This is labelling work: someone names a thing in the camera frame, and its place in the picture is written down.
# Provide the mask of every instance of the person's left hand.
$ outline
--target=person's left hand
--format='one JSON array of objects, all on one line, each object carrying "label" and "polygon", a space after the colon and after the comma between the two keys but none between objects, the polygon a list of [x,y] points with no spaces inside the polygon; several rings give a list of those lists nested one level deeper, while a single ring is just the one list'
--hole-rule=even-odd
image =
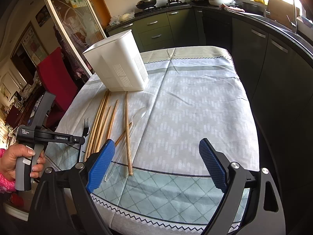
[{"label": "person's left hand", "polygon": [[[32,157],[35,155],[34,150],[29,149],[23,144],[14,144],[10,146],[6,151],[4,151],[3,156],[0,158],[0,173],[7,180],[15,179],[15,165],[16,159],[18,157]],[[43,151],[38,158],[36,165],[32,167],[32,172],[30,173],[31,178],[37,178],[39,176],[39,172],[43,170],[43,164],[46,162],[46,159],[43,155]]]}]

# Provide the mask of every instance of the wooden chopstick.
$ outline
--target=wooden chopstick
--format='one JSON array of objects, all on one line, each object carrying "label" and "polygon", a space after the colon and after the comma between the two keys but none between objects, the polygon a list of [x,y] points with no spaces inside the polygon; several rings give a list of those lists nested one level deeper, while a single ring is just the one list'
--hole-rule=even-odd
[{"label": "wooden chopstick", "polygon": [[115,107],[114,107],[113,114],[112,114],[111,121],[110,121],[110,126],[108,129],[108,133],[106,134],[106,139],[109,139],[110,135],[111,135],[111,130],[112,130],[112,126],[113,126],[113,121],[114,121],[114,117],[115,117],[115,113],[116,113],[117,104],[118,104],[118,100],[116,100],[116,103],[115,103]]},{"label": "wooden chopstick", "polygon": [[92,142],[93,142],[93,139],[94,139],[95,127],[97,126],[97,119],[98,119],[98,116],[99,116],[99,114],[100,114],[100,112],[101,112],[101,110],[102,110],[102,107],[103,107],[103,105],[104,105],[104,102],[105,102],[105,100],[106,100],[106,98],[107,98],[108,93],[109,93],[109,90],[107,90],[107,91],[104,93],[103,99],[102,99],[102,101],[101,101],[101,103],[100,103],[100,106],[99,106],[99,108],[98,108],[97,114],[96,114],[96,116],[95,116],[94,123],[93,123],[92,129],[91,129],[91,131],[90,131],[90,136],[89,136],[89,138],[88,138],[88,144],[87,144],[87,147],[86,147],[86,152],[85,152],[85,156],[84,156],[84,162],[85,162],[85,161],[87,160],[87,158],[90,156],[90,150],[91,150],[90,144],[92,145]]},{"label": "wooden chopstick", "polygon": [[109,118],[109,114],[111,112],[111,109],[112,109],[112,106],[110,106],[109,108],[109,111],[108,111],[108,114],[106,115],[106,118],[105,118],[105,121],[104,121],[104,124],[103,124],[103,128],[101,130],[101,134],[100,134],[100,140],[98,142],[98,144],[95,146],[94,148],[94,152],[95,153],[98,153],[100,151],[100,147],[101,147],[101,143],[102,143],[102,139],[103,139],[103,135],[104,135],[104,131],[105,131],[105,127],[106,127],[106,124],[108,122],[108,118]]},{"label": "wooden chopstick", "polygon": [[126,149],[127,149],[127,164],[128,164],[128,175],[133,175],[133,166],[131,163],[131,150],[129,142],[129,124],[128,124],[128,92],[126,92],[125,98],[125,131],[126,131]]},{"label": "wooden chopstick", "polygon": [[92,147],[91,147],[92,153],[95,153],[95,151],[97,150],[98,142],[102,141],[102,138],[100,138],[100,134],[101,134],[102,129],[104,127],[104,124],[103,124],[104,118],[106,119],[107,116],[108,116],[108,115],[105,116],[105,113],[106,113],[106,109],[107,109],[109,101],[110,101],[110,96],[111,96],[111,92],[109,92],[108,97],[107,97],[107,99],[105,100],[105,103],[104,103],[104,108],[103,108],[103,110],[101,112],[100,123],[98,124],[98,128],[96,129],[96,135],[97,136],[96,136],[94,142],[92,143]]},{"label": "wooden chopstick", "polygon": [[123,133],[120,135],[120,137],[115,141],[115,146],[117,147],[117,145],[119,144],[119,142],[124,139],[126,134],[126,129],[123,131]]}]

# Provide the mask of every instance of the plastic spoon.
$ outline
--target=plastic spoon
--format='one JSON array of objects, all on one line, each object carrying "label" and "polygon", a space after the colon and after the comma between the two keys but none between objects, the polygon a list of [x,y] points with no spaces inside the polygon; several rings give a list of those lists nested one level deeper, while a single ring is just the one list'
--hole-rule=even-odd
[{"label": "plastic spoon", "polygon": [[[131,117],[131,121],[132,121],[132,126],[130,127],[130,131],[129,131],[129,136],[131,137],[133,131],[134,131],[134,128],[136,126],[136,124],[138,123],[138,121],[143,118],[143,116],[146,114],[147,112],[147,107],[143,107],[139,110],[137,110],[137,112]],[[126,153],[125,151],[125,148],[126,148],[126,139],[124,138],[121,146],[119,147],[118,151],[115,152],[115,155],[112,159],[112,162],[110,164],[110,166],[108,167],[108,170],[106,172],[106,175],[105,175],[105,178],[104,178],[104,181],[107,182],[110,177],[112,176],[113,174],[113,171],[115,170],[116,168],[116,165],[118,163],[118,161],[120,160],[121,156],[123,153]]]}]

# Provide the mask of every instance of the faucet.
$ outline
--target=faucet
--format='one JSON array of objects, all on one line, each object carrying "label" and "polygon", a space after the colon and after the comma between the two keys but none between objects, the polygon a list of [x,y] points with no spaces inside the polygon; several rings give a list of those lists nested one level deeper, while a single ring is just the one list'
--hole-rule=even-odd
[{"label": "faucet", "polygon": [[292,32],[297,33],[297,7],[295,6],[295,0],[292,0],[292,1],[293,1],[294,21],[291,22],[288,15],[286,15],[286,16],[287,16],[290,24],[292,25]]},{"label": "faucet", "polygon": [[264,4],[263,17],[266,18],[266,13],[269,13],[269,12],[266,11],[266,8],[265,8],[265,0],[263,0],[263,4]]}]

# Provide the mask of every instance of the glass sliding door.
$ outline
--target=glass sliding door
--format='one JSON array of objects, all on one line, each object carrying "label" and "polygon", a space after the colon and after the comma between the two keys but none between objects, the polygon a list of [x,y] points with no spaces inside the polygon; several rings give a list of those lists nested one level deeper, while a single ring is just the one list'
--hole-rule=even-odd
[{"label": "glass sliding door", "polygon": [[82,54],[106,36],[89,0],[45,0],[55,23],[59,44],[79,76],[92,75],[92,68]]}]

